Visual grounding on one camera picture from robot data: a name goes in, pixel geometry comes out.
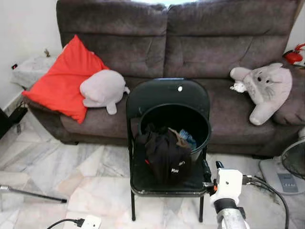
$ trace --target red pillow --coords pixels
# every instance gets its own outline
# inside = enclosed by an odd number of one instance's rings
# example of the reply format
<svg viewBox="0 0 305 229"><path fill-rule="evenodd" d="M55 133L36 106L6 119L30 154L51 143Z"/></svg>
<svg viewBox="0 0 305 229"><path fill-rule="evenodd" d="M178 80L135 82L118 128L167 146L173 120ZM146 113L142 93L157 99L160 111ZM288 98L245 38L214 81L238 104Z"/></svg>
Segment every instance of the red pillow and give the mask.
<svg viewBox="0 0 305 229"><path fill-rule="evenodd" d="M71 116L80 124L87 108L80 85L94 73L109 69L98 56L85 48L77 35L66 45L49 71L41 77L30 91L22 94L53 110Z"/></svg>

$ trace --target totoro plush toy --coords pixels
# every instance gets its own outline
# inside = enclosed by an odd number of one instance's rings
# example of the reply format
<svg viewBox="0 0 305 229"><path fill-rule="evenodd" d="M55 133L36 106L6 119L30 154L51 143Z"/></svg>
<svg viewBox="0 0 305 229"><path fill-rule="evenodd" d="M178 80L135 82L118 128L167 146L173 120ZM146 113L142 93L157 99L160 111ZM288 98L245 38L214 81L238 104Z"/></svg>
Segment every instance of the totoro plush toy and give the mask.
<svg viewBox="0 0 305 229"><path fill-rule="evenodd" d="M249 93L256 104L250 115L250 122L262 125L276 112L288 98L292 87L292 76L283 64L271 65L254 70L233 68L230 76L235 80L232 90Z"/></svg>
<svg viewBox="0 0 305 229"><path fill-rule="evenodd" d="M123 93L129 93L125 87L125 80L121 74L113 70L101 70L80 85L83 104L86 107L106 107L110 115L117 113L115 104L119 102Z"/></svg>

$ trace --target marble floor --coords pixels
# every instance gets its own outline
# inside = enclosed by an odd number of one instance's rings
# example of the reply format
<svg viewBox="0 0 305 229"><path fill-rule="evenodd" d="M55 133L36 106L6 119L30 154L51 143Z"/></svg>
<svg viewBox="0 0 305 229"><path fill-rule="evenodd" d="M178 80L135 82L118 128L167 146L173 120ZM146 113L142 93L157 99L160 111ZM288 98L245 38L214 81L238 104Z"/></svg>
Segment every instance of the marble floor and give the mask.
<svg viewBox="0 0 305 229"><path fill-rule="evenodd" d="M131 202L127 148L97 144L67 146L54 139L28 112L22 132L12 128L0 140L0 184L36 193L68 198L67 204L0 193L0 229L46 229L64 218L102 219L101 229L216 229L214 209L204 202L203 223L198 222L199 198L136 197L135 222ZM261 176L259 160L248 156L207 156L214 162ZM285 197L290 228L305 229L305 194ZM244 186L240 196L251 229L284 228L284 207L264 189ZM66 222L55 229L76 229Z"/></svg>

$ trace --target white wall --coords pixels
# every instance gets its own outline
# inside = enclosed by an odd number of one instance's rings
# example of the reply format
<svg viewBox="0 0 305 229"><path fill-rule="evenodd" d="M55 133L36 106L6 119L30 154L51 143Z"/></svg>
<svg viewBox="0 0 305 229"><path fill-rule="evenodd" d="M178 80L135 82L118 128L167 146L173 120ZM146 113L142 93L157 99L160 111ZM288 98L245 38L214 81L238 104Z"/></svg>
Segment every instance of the white wall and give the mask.
<svg viewBox="0 0 305 229"><path fill-rule="evenodd" d="M21 88L10 83L11 66L32 55L61 51L56 0L0 1L0 108L5 109Z"/></svg>

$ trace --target brown fabric sofa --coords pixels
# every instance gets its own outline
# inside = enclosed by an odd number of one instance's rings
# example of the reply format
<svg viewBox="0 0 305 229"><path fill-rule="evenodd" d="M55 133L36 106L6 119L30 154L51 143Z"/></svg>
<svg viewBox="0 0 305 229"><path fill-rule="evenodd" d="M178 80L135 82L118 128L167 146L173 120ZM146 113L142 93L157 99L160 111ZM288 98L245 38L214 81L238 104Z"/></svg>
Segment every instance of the brown fabric sofa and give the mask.
<svg viewBox="0 0 305 229"><path fill-rule="evenodd" d="M57 20L64 46L74 34L133 90L152 78L183 77L210 96L213 133L209 152L279 155L305 125L305 76L282 54L298 0L205 0L182 5L149 5L115 0L59 0ZM254 108L247 93L229 89L236 66L257 68L283 62L293 74L288 100L262 126L249 122ZM55 138L64 143L126 144L124 98L118 113L88 109L76 121L25 98Z"/></svg>

